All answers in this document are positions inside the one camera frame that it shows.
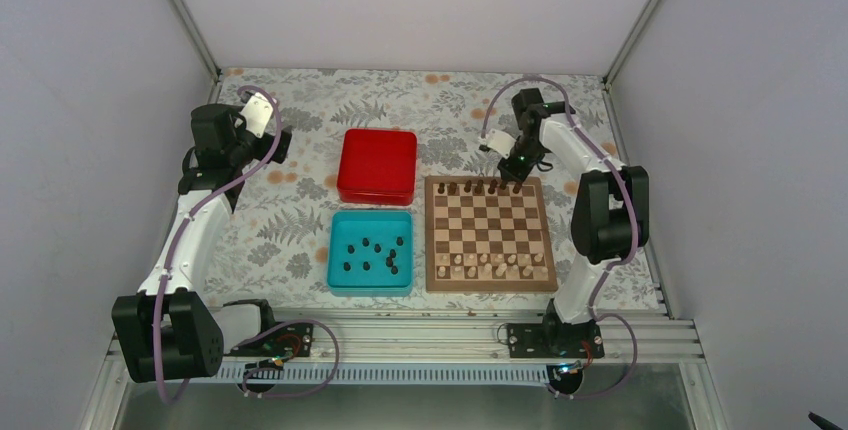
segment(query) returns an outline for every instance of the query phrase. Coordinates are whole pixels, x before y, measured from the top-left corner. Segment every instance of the light chessboard square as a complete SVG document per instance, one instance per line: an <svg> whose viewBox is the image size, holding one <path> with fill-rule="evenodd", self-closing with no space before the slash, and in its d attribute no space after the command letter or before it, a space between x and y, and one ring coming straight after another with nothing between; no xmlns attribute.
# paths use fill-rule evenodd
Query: light chessboard square
<svg viewBox="0 0 848 430"><path fill-rule="evenodd" d="M483 190L477 192L480 180ZM468 181L471 190L465 191ZM425 178L427 291L556 291L542 182L528 178L513 193L515 183L501 189L495 179L489 193L491 181L477 176Z"/></svg>

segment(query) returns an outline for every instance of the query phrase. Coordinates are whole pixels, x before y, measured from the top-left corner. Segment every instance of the gray floor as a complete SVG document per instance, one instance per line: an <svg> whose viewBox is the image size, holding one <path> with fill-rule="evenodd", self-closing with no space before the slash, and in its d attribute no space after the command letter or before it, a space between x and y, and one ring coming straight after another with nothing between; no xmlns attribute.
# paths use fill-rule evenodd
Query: gray floor
<svg viewBox="0 0 848 430"><path fill-rule="evenodd" d="M609 386L622 370L589 369L581 392ZM128 392L118 428L690 429L682 383L677 365L639 365L625 388L587 402L554 400L530 387L352 385L298 400L260 401L242 397L234 385L197 384L170 407L144 384Z"/></svg>

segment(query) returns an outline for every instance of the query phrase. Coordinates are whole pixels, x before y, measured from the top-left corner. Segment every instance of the chessboard border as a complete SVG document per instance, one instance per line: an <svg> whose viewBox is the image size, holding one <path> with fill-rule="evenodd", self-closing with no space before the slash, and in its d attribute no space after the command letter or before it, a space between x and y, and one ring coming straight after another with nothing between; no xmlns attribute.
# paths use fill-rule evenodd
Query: chessboard border
<svg viewBox="0 0 848 430"><path fill-rule="evenodd" d="M548 229L548 216L545 213L545 201L542 196L542 180L539 177L529 177L524 181L524 186L532 186L535 190L536 205L539 208L539 219L542 224L542 241L545 246L545 261L550 262L548 267L547 280L511 280L508 283L503 281L444 281L436 279L436 248L433 242L435 237L431 237L432 231L435 230L435 211L436 204L435 195L433 194L434 184L451 183L464 185L466 181L479 180L487 182L492 177L481 177L479 175L467 176L451 176L451 175L429 175L424 177L424 240L426 242L425 255L425 272L427 276L427 291L432 293L553 293L559 288L556 276L556 260L554 260L553 251L551 249L551 236Z"/></svg>

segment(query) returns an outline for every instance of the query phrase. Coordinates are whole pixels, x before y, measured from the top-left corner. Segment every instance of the robotic arm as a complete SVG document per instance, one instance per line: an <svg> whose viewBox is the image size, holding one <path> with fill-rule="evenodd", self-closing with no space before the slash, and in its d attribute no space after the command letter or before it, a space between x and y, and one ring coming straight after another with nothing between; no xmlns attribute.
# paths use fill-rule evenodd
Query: robotic arm
<svg viewBox="0 0 848 430"><path fill-rule="evenodd" d="M579 177L571 236L580 256L554 294L543 319L546 343L553 354L577 348L581 340L599 335L587 302L605 271L605 261L624 258L630 252L631 225L625 208L611 205L610 197L623 202L624 196L612 175L612 168L625 183L636 214L638 246L648 240L648 174L642 167L624 165L618 159L600 158L579 122L569 121L564 102L545 103L539 89L525 89L512 99L521 135L516 139L498 130L489 131L481 149L501 154L501 177L523 182L548 153L556 155L569 173Z"/></svg>
<svg viewBox="0 0 848 430"><path fill-rule="evenodd" d="M161 328L165 379L208 377L221 365L223 355L239 342L273 324L273 312L264 301L234 302L212 314L199 293L214 245L235 210L242 185L206 202L190 225L179 230L190 209L215 190L242 175L254 159L268 153L274 136L265 133L271 105L259 94L244 107L210 104L191 112L195 147L183 159L180 197L171 231L158 261L135 295L118 297L112 321L127 370L136 382L155 380L153 310L169 251L172 271L165 288ZM271 160L282 163L291 142L289 128L278 129L280 143ZM191 165L192 155L196 165ZM172 241L179 245L172 248Z"/></svg>

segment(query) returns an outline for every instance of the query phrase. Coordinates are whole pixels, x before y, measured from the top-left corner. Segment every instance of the black mounting plate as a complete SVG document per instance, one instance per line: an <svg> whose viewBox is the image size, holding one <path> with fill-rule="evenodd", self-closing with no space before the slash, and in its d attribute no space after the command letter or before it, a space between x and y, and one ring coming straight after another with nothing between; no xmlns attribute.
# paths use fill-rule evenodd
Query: black mounting plate
<svg viewBox="0 0 848 430"><path fill-rule="evenodd" d="M601 329L592 325L590 338L575 338L559 342L559 353L554 353L547 343L544 327L541 323L509 323L506 326L506 339L509 344L510 358L586 358L586 349L581 342L586 341L592 350L592 358L604 356L604 344Z"/></svg>
<svg viewBox="0 0 848 430"><path fill-rule="evenodd" d="M300 351L295 357L307 358L312 349L313 326L311 323L293 323L287 325L264 340L239 347L227 354L229 357L276 357L285 353L285 350L294 350L290 339L281 338L283 335L291 334L300 338L302 342Z"/></svg>

